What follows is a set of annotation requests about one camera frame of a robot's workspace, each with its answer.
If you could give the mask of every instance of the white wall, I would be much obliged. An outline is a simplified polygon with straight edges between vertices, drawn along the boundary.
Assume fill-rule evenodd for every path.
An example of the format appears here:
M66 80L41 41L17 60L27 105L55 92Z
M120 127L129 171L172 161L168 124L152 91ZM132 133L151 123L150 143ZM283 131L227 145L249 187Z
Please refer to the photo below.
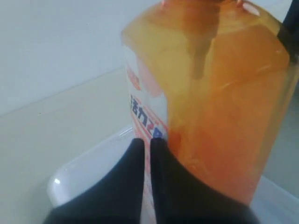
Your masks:
M158 1L0 0L0 116L123 66L120 31Z

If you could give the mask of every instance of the orange liquid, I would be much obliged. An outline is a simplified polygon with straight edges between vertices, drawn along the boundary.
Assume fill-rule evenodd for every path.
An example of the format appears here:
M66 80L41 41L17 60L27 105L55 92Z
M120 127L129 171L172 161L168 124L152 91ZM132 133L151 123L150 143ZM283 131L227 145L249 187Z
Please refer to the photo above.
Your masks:
M290 98L283 94L288 80L295 82L276 37L279 22L250 6L167 0L122 33L165 93L174 155L201 181L246 204Z

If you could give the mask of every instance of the orange plastic bottle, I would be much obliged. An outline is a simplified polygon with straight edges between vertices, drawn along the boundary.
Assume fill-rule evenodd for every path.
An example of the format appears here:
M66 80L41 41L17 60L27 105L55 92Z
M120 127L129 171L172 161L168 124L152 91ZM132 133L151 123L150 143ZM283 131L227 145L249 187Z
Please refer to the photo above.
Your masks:
M279 32L247 1L165 0L142 13L122 32L136 135L167 138L193 175L249 204L299 76Z

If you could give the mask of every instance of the white plastic container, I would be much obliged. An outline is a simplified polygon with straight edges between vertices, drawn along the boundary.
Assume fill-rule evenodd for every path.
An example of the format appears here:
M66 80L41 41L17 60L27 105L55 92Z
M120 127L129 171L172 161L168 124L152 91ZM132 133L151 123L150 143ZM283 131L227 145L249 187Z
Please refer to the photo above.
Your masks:
M69 202L100 181L125 153L133 136L132 127L126 127L62 166L48 184L53 207ZM251 208L262 224L299 223L299 199L263 176ZM149 223L144 208L140 223Z

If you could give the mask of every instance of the bottle label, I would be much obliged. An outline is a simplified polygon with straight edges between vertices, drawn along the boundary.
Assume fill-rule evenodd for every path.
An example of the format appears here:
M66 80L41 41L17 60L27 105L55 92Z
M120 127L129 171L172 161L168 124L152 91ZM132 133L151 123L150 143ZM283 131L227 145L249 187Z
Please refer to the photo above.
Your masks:
M156 216L150 178L150 140L152 138L167 139L167 100L163 90L143 61L129 47L123 48L133 130L135 137L142 138L145 144L143 204L150 217L150 223L155 224Z

